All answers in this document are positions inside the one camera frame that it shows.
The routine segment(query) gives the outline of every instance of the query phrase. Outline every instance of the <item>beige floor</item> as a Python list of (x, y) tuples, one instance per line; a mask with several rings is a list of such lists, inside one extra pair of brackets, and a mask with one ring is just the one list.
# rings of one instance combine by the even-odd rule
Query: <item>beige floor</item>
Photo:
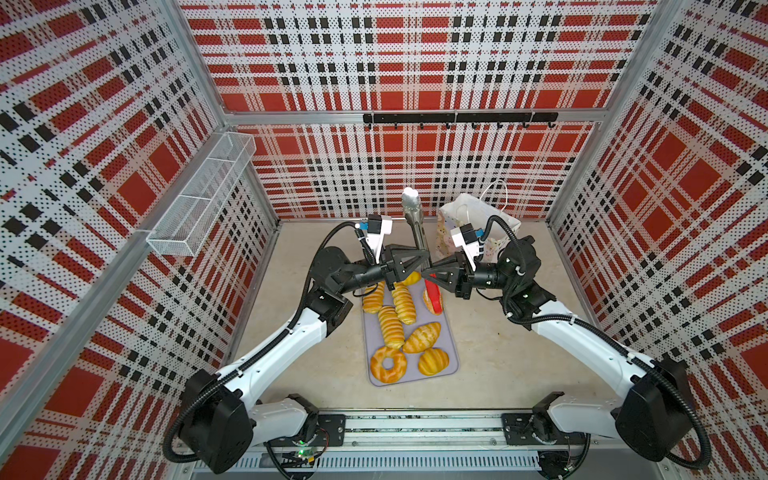
[[(306, 271), (317, 245), (334, 223), (285, 223), (266, 271), (237, 356), (247, 353), (286, 322), (299, 301)], [(425, 225), (434, 244), (436, 223)], [(387, 243), (413, 245), (404, 221), (395, 222)], [(533, 235), (542, 266), (536, 280), (576, 313), (583, 313), (543, 223), (523, 223), (519, 237)], [(352, 260), (362, 258), (359, 241), (349, 229), (332, 245)], [(563, 390), (588, 396), (612, 391), (593, 372), (549, 340), (510, 324), (498, 302), (475, 294), (460, 300), (444, 294), (445, 312), (456, 341), (461, 367), (451, 376), (375, 387), (366, 373), (360, 300), (325, 341), (315, 345), (268, 388), (264, 402), (299, 393), (321, 408), (530, 408), (549, 392)]]

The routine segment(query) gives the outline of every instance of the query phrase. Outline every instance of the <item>black cable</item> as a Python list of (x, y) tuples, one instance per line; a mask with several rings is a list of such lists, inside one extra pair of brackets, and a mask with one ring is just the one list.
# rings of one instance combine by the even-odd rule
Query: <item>black cable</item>
[[(612, 339), (605, 332), (593, 326), (592, 324), (585, 322), (582, 319), (574, 319), (570, 315), (550, 313), (548, 315), (542, 315), (530, 320), (510, 319), (511, 322), (517, 323), (518, 325), (532, 325), (534, 323), (547, 322), (552, 320), (560, 320), (562, 322), (573, 321), (575, 325), (585, 328), (593, 334), (597, 335), (601, 340), (610, 345), (622, 356), (627, 358), (629, 357), (629, 350), (625, 349), (620, 343)], [(706, 468), (712, 459), (712, 444), (710, 443), (710, 439), (707, 436), (707, 430), (704, 428), (704, 425), (701, 423), (698, 415), (696, 415), (696, 411), (694, 410), (693, 406), (691, 406), (688, 401), (684, 399), (680, 394), (680, 391), (653, 366), (648, 365), (646, 362), (643, 362), (638, 358), (633, 358), (631, 363), (637, 365), (641, 370), (650, 375), (663, 390), (672, 396), (672, 400), (674, 400), (674, 402), (683, 410), (683, 412), (685, 412), (685, 415), (690, 420), (690, 424), (693, 426), (694, 431), (696, 432), (696, 437), (699, 439), (699, 457), (695, 460), (686, 460), (685, 458), (681, 458), (672, 452), (667, 453), (665, 456), (670, 461), (677, 463), (683, 468), (688, 468), (691, 470), (701, 470), (702, 468)]]
[[(294, 480), (293, 475), (288, 475), (288, 472), (286, 472), (286, 469), (283, 468), (283, 464), (277, 461), (277, 456), (275, 455), (275, 451), (272, 450), (272, 445), (270, 445), (269, 442), (264, 442), (264, 446), (266, 447), (266, 453), (270, 456), (270, 460), (272, 460), (272, 463), (275, 465), (275, 468), (277, 468), (277, 471), (280, 472), (283, 478), (286, 480)], [(304, 479), (306, 480), (312, 475), (315, 475), (314, 471), (312, 471), (312, 473), (310, 473), (309, 476), (304, 477)]]
[(576, 458), (576, 463), (574, 463), (573, 469), (570, 470), (565, 475), (563, 475), (563, 480), (565, 480), (566, 478), (568, 478), (571, 475), (573, 475), (574, 473), (576, 473), (576, 471), (579, 469), (579, 467), (581, 467), (581, 464), (584, 463), (584, 460), (587, 459), (587, 453), (589, 452), (589, 444), (591, 443), (591, 441), (592, 441), (592, 435), (590, 435), (588, 433), (585, 433), (584, 434), (584, 449), (581, 450), (581, 453), (579, 454), (578, 458)]
[[(344, 227), (355, 227), (354, 222), (346, 221), (339, 223), (336, 225), (333, 229), (331, 229), (330, 232), (328, 232), (328, 235), (323, 239), (323, 241), (320, 243), (319, 247), (317, 247), (317, 251), (315, 252), (315, 255), (312, 257), (312, 263), (310, 265), (313, 265), (315, 263), (315, 260), (317, 259), (317, 255), (320, 253), (320, 251), (326, 247), (328, 242), (331, 240), (331, 238), (336, 235), (341, 229)], [(165, 433), (165, 436), (163, 437), (163, 456), (168, 460), (169, 462), (173, 463), (187, 463), (187, 462), (196, 462), (199, 460), (199, 457), (195, 455), (194, 453), (187, 454), (187, 455), (181, 455), (176, 452), (174, 452), (174, 437), (177, 435), (179, 430), (181, 429), (181, 424), (184, 423), (184, 420), (192, 414), (195, 410), (199, 409), (210, 397), (212, 397), (216, 392), (219, 391), (219, 388), (221, 386), (225, 385), (230, 380), (234, 379), (239, 371), (245, 371), (246, 369), (250, 368), (254, 363), (258, 362), (262, 357), (264, 357), (271, 349), (273, 349), (275, 346), (277, 346), (278, 343), (280, 343), (285, 337), (287, 337), (290, 333), (290, 330), (296, 325), (296, 323), (299, 322), (299, 317), (301, 317), (301, 313), (306, 307), (306, 296), (310, 291), (310, 282), (312, 280), (311, 272), (306, 273), (306, 279), (304, 280), (304, 286), (301, 290), (301, 299), (299, 301), (299, 307), (296, 309), (296, 313), (293, 314), (293, 318), (288, 323), (287, 328), (280, 332), (275, 338), (272, 339), (271, 342), (267, 343), (264, 348), (256, 352), (252, 357), (250, 357), (248, 360), (246, 360), (242, 366), (240, 366), (239, 369), (233, 370), (232, 372), (229, 372), (225, 376), (221, 377), (219, 380), (217, 380), (213, 385), (209, 386), (205, 390), (203, 390), (200, 395), (197, 396), (197, 398), (179, 415), (176, 417), (173, 423), (170, 424), (170, 428)]]
[(366, 235), (357, 227), (355, 227), (355, 235), (357, 236), (357, 240), (360, 240), (362, 245), (362, 255), (366, 258), (366, 261), (370, 265), (376, 265), (376, 257), (373, 256), (373, 250), (371, 250), (371, 246), (368, 245), (368, 242), (366, 241)]
[(357, 298), (360, 298), (361, 296), (368, 296), (371, 293), (375, 292), (377, 288), (378, 288), (377, 286), (374, 286), (373, 290), (370, 290), (369, 292), (362, 293), (360, 295), (358, 295), (357, 293), (352, 292), (352, 296), (356, 296)]
[(486, 300), (491, 300), (492, 302), (495, 302), (496, 300), (501, 300), (501, 299), (502, 299), (502, 297), (501, 297), (501, 296), (495, 296), (495, 297), (493, 297), (493, 298), (491, 298), (490, 296), (485, 296), (485, 295), (483, 295), (482, 293), (480, 293), (480, 289), (479, 289), (479, 288), (476, 288), (476, 289), (475, 289), (475, 292), (477, 292), (477, 293), (478, 293), (478, 295), (479, 295), (479, 296), (481, 296), (481, 297), (483, 297), (484, 299), (486, 299)]
[(520, 261), (521, 271), (520, 274), (525, 273), (527, 270), (525, 265), (525, 257), (523, 257), (523, 249), (520, 247), (520, 240), (518, 240), (518, 238), (515, 236), (515, 232), (512, 231), (512, 228), (507, 225), (507, 222), (505, 222), (504, 219), (499, 215), (491, 215), (488, 217), (488, 222), (485, 224), (485, 230), (483, 230), (480, 241), (484, 243), (488, 239), (488, 235), (491, 234), (491, 228), (493, 227), (494, 222), (498, 223), (502, 230), (504, 230), (504, 233), (506, 233), (507, 237), (509, 237), (510, 243), (515, 248), (515, 250), (518, 251), (518, 260)]

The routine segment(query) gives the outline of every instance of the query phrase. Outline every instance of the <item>croissant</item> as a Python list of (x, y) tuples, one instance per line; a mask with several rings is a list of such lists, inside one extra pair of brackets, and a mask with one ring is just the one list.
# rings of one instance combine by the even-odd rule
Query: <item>croissant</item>
[(405, 353), (420, 353), (432, 347), (440, 336), (440, 322), (427, 323), (413, 330), (402, 346)]
[(395, 301), (395, 311), (400, 321), (406, 325), (416, 323), (416, 306), (413, 304), (408, 287), (396, 283), (392, 291), (392, 299)]
[(362, 311), (365, 313), (378, 313), (384, 304), (384, 282), (376, 284), (376, 291), (362, 298)]
[(419, 371), (423, 375), (432, 376), (440, 373), (449, 363), (448, 353), (440, 349), (426, 349), (419, 358)]
[(385, 305), (379, 310), (379, 325), (382, 327), (384, 345), (395, 350), (402, 348), (406, 336), (402, 332), (402, 323), (397, 318), (394, 306)]

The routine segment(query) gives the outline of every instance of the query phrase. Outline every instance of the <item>white bag handle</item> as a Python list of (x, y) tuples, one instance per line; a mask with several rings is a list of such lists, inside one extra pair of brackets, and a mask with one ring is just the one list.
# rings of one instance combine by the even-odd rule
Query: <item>white bag handle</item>
[(488, 193), (488, 190), (490, 190), (491, 187), (493, 187), (498, 182), (501, 182), (502, 186), (504, 187), (504, 206), (498, 209), (498, 211), (503, 212), (504, 209), (509, 204), (509, 189), (507, 188), (506, 180), (501, 179), (501, 178), (497, 178), (496, 180), (494, 180), (490, 184), (488, 184), (488, 186), (485, 188), (485, 190), (483, 190), (482, 193), (480, 194), (480, 200), (484, 200), (485, 199), (485, 194)]

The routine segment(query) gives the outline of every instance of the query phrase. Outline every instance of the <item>perforated wall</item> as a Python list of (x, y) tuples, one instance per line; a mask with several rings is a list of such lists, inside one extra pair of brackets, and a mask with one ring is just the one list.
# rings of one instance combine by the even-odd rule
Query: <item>perforated wall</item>
[(419, 190), (425, 214), (493, 180), (490, 203), (516, 217), (546, 217), (591, 124), (286, 125), (241, 127), (278, 216), (402, 213), (402, 189)]
[(221, 367), (270, 234), (255, 202), (240, 180), (197, 257), (150, 254), (0, 478), (164, 477), (184, 382)]
[(154, 2), (0, 5), (0, 398), (212, 124)]
[(181, 0), (230, 111), (606, 105), (657, 2)]
[(687, 364), (707, 478), (768, 475), (767, 47), (765, 2), (686, 2), (556, 222), (602, 328)]

